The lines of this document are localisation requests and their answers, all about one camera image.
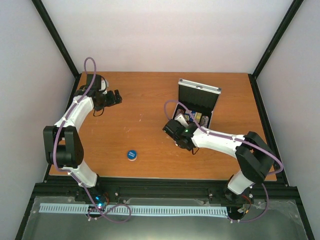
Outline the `blue playing card deck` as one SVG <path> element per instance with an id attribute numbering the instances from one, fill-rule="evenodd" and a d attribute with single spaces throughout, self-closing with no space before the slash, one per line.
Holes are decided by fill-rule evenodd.
<path id="1" fill-rule="evenodd" d="M 202 113 L 196 111 L 186 112 L 184 117 L 188 122 L 193 122 L 195 120 L 199 124 L 202 118 Z"/>

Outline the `brown poker chip stack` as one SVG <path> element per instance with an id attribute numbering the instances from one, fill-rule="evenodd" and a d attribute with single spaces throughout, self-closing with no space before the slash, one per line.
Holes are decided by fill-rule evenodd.
<path id="1" fill-rule="evenodd" d="M 184 115 L 185 115 L 185 110 L 179 108 L 179 109 L 176 111 L 176 113 L 175 113 L 175 118 L 177 118 L 177 117 L 184 117 Z"/>

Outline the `aluminium poker case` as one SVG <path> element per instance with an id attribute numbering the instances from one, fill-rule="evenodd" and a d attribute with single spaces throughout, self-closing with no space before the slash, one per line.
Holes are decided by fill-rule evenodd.
<path id="1" fill-rule="evenodd" d="M 185 105 L 189 112 L 195 111 L 202 113 L 202 116 L 209 116 L 209 126 L 211 124 L 213 112 L 221 92 L 222 89 L 219 87 L 198 83 L 183 78 L 179 79 L 178 81 L 179 103 Z M 177 104 L 173 117 L 175 117 L 178 109 L 184 108 L 180 104 Z"/>

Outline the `blue dealer button stack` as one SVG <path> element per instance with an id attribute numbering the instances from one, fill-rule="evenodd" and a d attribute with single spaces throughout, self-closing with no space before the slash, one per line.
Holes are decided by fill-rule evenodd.
<path id="1" fill-rule="evenodd" d="M 131 162 L 133 162 L 133 161 L 135 161 L 136 159 L 137 159 L 137 157 L 138 157 L 138 154 L 137 154 L 137 152 L 135 151 L 135 150 L 129 150 L 128 152 L 127 152 L 127 159 L 129 160 L 129 161 L 131 161 Z"/>

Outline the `grey poker chip stack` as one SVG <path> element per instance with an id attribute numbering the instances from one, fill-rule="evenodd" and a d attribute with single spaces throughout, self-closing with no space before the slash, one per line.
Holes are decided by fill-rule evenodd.
<path id="1" fill-rule="evenodd" d="M 209 116 L 206 116 L 206 115 L 203 115 L 203 116 L 201 117 L 201 120 L 200 120 L 200 126 L 201 126 L 201 127 L 208 128 L 208 127 L 209 127 L 209 124 L 210 124 L 210 117 L 209 117 Z"/>

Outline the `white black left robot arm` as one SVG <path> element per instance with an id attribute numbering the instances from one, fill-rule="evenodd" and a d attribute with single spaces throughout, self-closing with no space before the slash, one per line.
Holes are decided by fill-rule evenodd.
<path id="1" fill-rule="evenodd" d="M 78 185 L 87 187 L 86 195 L 92 201 L 103 198 L 104 188 L 97 184 L 98 175 L 84 160 L 84 147 L 79 130 L 90 112 L 104 112 L 122 102 L 119 91 L 109 90 L 108 81 L 101 75 L 88 74 L 86 84 L 74 94 L 70 107 L 62 118 L 43 129 L 45 157 L 48 164 L 75 177 Z"/>

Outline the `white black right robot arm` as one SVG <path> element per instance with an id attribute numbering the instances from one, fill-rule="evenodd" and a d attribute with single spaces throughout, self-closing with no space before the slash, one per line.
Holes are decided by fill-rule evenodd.
<path id="1" fill-rule="evenodd" d="M 235 203 L 249 187 L 264 183 L 278 160 L 268 145 L 256 133 L 234 135 L 213 131 L 196 123 L 182 124 L 170 119 L 162 129 L 181 149 L 210 149 L 237 160 L 240 170 L 228 180 L 223 197 Z"/>

